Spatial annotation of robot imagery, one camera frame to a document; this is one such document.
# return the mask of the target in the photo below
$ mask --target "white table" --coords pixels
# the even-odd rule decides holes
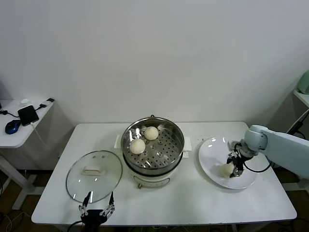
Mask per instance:
[[[120,150],[113,148],[118,134],[128,124],[79,124],[47,184],[32,215],[32,221],[70,225],[80,220],[79,203],[66,192],[66,176],[81,156],[96,150],[115,152],[123,162],[123,176],[114,190],[115,212],[106,226],[207,225],[291,220],[296,211],[279,180],[270,168],[258,174],[247,189],[225,189],[208,178],[197,162],[203,140],[225,137],[240,140],[248,128],[243,122],[177,123],[184,136],[190,136],[192,152],[183,159],[177,177],[162,188],[138,189],[128,173]],[[254,158],[258,169],[268,165],[264,155]],[[88,209],[103,209],[108,198],[89,204]],[[251,227],[247,231],[257,231]]]
[[[37,108],[43,101],[35,101],[33,106]],[[0,100],[2,105],[2,110],[7,110],[9,113],[18,116],[17,111],[24,106],[20,106],[20,100]],[[49,109],[52,107],[53,103],[49,106],[42,108],[37,111],[39,120],[34,122],[33,125],[36,127],[42,118],[46,115]],[[24,144],[27,138],[34,131],[31,125],[22,126],[20,125],[18,131],[14,134],[6,134],[4,129],[8,122],[19,119],[11,115],[0,115],[0,148],[18,148]],[[29,179],[25,179],[3,156],[0,155],[0,170],[2,170],[8,179],[3,184],[3,191],[6,189],[11,180],[22,187],[22,191],[18,195],[12,209],[20,209],[27,195],[41,195],[44,187],[34,187],[33,182],[36,175],[31,175]]]

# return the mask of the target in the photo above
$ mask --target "robotic arm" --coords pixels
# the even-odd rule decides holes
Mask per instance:
[[[267,127],[252,125],[247,129],[244,139],[228,144],[229,158],[233,162],[234,171],[230,177],[240,176],[243,164],[259,152],[276,164],[291,172],[309,179],[309,141],[285,134],[274,132]]]

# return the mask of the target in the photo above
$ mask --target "perforated steamer tray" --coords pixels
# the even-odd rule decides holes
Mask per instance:
[[[143,135],[147,127],[156,127],[159,136],[147,140]],[[139,155],[132,154],[129,146],[134,139],[142,139],[146,149]],[[184,137],[173,122],[151,116],[136,121],[124,132],[121,140],[124,160],[136,173],[145,176],[160,176],[172,171],[183,156]]]

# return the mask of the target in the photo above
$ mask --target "steamed bun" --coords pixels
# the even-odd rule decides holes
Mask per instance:
[[[145,130],[144,136],[148,140],[155,140],[159,136],[158,129],[155,127],[148,127]]]
[[[135,139],[130,143],[129,148],[133,154],[138,155],[144,152],[146,145],[142,139]]]
[[[230,175],[233,173],[233,170],[234,170],[234,164],[233,162],[224,164],[220,167],[220,169],[221,169],[222,177],[230,178]]]

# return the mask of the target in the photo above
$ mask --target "white plate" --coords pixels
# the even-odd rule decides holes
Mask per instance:
[[[230,151],[224,138],[211,138],[206,140],[199,149],[198,158],[204,172],[217,184],[231,189],[244,189],[253,184],[257,173],[244,167],[241,176],[223,178],[220,167],[226,163]],[[256,170],[254,159],[246,161],[248,167]]]

